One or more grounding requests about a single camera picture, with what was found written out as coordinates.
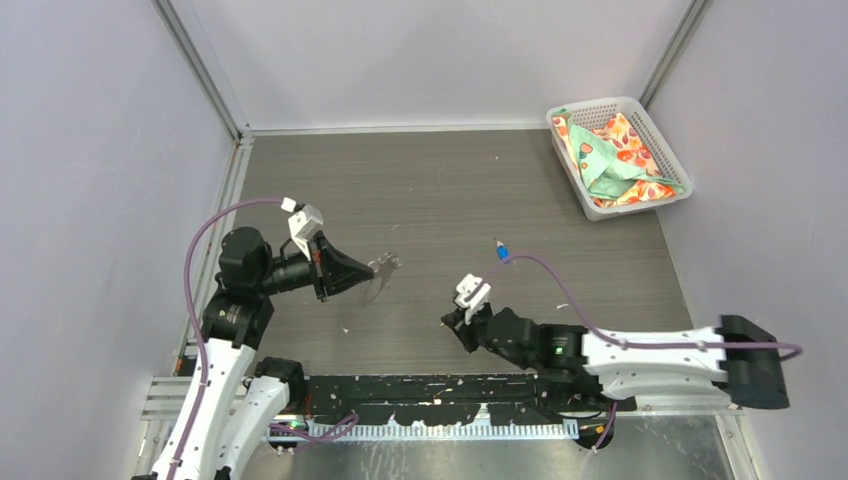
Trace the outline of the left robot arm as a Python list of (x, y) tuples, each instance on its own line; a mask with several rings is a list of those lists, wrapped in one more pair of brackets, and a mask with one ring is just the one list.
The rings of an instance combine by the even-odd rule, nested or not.
[(321, 231), (306, 246), (303, 253), (274, 255), (253, 227), (224, 236), (218, 288), (202, 312), (195, 371), (147, 478), (238, 479), (274, 418), (305, 405), (301, 363), (275, 357), (258, 362), (244, 400), (233, 402), (273, 316), (273, 295), (311, 288), (325, 301), (374, 277), (372, 267), (337, 250)]

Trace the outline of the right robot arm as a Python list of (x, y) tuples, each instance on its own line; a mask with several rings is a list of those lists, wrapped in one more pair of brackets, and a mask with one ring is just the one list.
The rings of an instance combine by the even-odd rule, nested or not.
[(728, 395), (736, 405), (781, 410), (790, 405), (777, 339), (740, 315), (688, 331), (622, 332), (536, 323), (484, 304), (472, 316), (444, 315), (463, 348), (484, 349), (522, 370), (568, 385), (574, 403), (596, 410), (606, 401), (643, 395)]

